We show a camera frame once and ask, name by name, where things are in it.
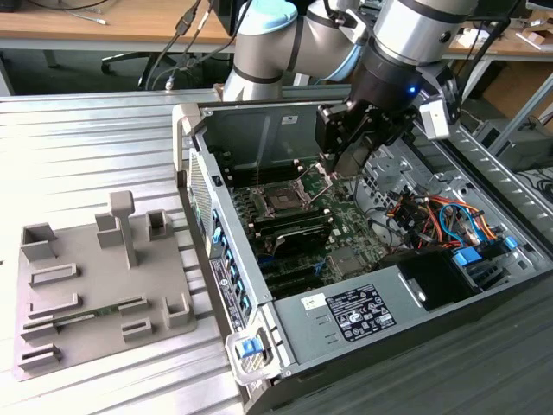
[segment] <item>orange wire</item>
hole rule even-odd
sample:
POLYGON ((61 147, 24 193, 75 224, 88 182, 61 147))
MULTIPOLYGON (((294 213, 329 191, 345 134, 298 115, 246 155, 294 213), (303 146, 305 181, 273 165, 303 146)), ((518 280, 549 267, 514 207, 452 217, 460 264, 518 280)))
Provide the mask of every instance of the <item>orange wire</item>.
MULTIPOLYGON (((429 198, 430 200, 432 201, 437 201, 438 203, 441 203, 442 205, 447 205, 448 203, 457 203, 461 206, 463 206, 464 208, 468 208, 468 209, 471 209, 473 210, 474 212, 478 212, 479 210, 474 207, 474 206, 471 206, 471 205, 468 205, 466 204, 464 201, 452 201, 450 199, 447 199, 445 197, 440 197, 440 196, 432 196, 429 198)), ((489 225, 486 223, 486 219, 484 219, 483 216, 479 216, 478 218, 476 218, 477 220, 480 220, 480 223, 481 223, 481 228, 482 228, 482 232, 490 239, 497 239, 497 236, 495 236, 495 234, 492 232, 492 229, 490 229, 489 225)))
POLYGON ((438 219, 435 218, 435 214, 434 212, 432 212, 432 209, 430 208, 430 205, 428 203, 426 204, 426 208, 429 210, 430 219, 434 223, 434 227, 438 232, 438 242, 443 242, 442 227, 440 227, 440 224, 438 223, 438 219))

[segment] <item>blue tab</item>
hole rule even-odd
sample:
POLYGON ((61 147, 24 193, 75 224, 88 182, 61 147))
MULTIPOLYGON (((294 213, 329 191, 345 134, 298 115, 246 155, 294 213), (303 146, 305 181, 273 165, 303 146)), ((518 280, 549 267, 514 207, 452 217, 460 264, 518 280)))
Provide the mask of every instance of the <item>blue tab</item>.
POLYGON ((240 356, 240 359, 244 359, 245 357, 250 357, 264 351, 263 343, 257 337, 243 341, 236 347, 236 349, 238 350, 238 356, 240 356))
POLYGON ((216 227, 215 232, 213 232, 213 236, 211 237, 211 240, 214 244, 218 244, 221 241, 221 234, 223 233, 223 230, 221 227, 216 227))
POLYGON ((507 245, 507 248, 512 250, 518 246, 518 242, 512 236, 507 236, 505 238, 505 245, 507 245))
POLYGON ((454 259, 460 266, 467 266, 476 261, 480 261, 482 257, 473 247, 470 246, 469 248, 463 248, 457 251, 454 255, 454 259))
POLYGON ((231 265, 231 280, 233 283, 236 282, 236 278, 238 278, 238 270, 236 269, 236 266, 231 265))

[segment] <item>motherboard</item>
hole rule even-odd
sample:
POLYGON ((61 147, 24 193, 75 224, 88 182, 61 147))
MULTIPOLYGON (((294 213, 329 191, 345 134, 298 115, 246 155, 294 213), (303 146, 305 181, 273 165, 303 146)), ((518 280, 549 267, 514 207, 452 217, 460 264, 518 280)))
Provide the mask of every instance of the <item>motherboard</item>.
POLYGON ((296 161, 296 178, 234 187, 231 198, 276 298, 357 277, 390 251, 355 200, 359 180, 296 161))

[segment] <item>desk leg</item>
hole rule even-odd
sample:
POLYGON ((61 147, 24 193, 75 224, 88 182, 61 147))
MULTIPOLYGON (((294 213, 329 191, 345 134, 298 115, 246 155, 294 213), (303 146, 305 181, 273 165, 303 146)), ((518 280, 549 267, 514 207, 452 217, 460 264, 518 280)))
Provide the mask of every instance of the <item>desk leg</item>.
POLYGON ((42 52, 44 53, 44 59, 46 59, 48 67, 54 68, 59 66, 52 50, 43 50, 42 52))
POLYGON ((465 92, 463 93, 463 102, 468 98, 468 95, 470 95, 470 93, 473 91, 474 87, 476 86, 476 84, 478 84, 478 81, 480 80, 480 78, 482 78, 482 75, 484 75, 492 62, 492 59, 484 57, 480 62, 476 64, 476 67, 474 68, 473 72, 470 75, 470 78, 468 79, 465 92))
POLYGON ((3 67, 3 62, 0 59, 0 97, 9 97, 14 94, 14 90, 11 87, 10 79, 6 68, 3 67))

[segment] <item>floor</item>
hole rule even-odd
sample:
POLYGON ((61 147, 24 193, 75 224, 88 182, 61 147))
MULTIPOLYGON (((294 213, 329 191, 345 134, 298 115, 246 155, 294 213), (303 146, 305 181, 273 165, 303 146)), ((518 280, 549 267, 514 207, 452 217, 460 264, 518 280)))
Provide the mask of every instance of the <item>floor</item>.
MULTIPOLYGON (((55 51, 59 67, 49 68, 40 50, 5 50, 0 52, 10 77, 15 95, 42 95, 59 93, 109 93, 137 90, 138 80, 146 65, 146 58, 111 64, 112 73, 100 70, 101 60, 119 52, 55 51)), ((169 66, 162 64, 162 69, 169 66)), ((218 54, 188 73, 177 73, 174 89, 209 88, 224 83, 231 71, 226 54, 218 54)), ((162 89, 167 77, 157 84, 162 89)), ((284 85, 291 85, 292 73, 283 77, 284 85)))

